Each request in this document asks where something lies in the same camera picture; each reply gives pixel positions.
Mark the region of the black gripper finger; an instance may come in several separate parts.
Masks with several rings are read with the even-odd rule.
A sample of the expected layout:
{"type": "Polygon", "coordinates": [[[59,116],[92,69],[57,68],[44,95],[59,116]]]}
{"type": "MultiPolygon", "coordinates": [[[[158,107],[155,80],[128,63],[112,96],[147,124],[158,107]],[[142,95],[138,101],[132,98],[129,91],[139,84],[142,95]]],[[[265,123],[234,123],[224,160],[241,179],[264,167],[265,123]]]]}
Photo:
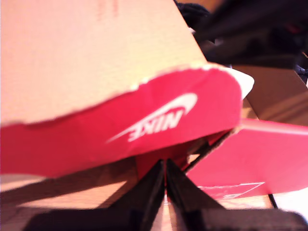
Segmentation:
{"type": "Polygon", "coordinates": [[[204,55],[218,64],[295,64],[307,49],[307,31],[274,28],[223,38],[218,45],[204,47],[204,55]]]}
{"type": "Polygon", "coordinates": [[[128,224],[124,231],[149,231],[165,195],[164,161],[158,160],[143,178],[112,204],[125,212],[128,224]]]}
{"type": "Polygon", "coordinates": [[[306,0],[226,0],[201,21],[194,37],[215,39],[307,18],[306,0]]]}
{"type": "Polygon", "coordinates": [[[167,195],[190,231],[205,230],[203,210],[223,208],[199,189],[171,159],[166,161],[166,183],[167,195]]]}

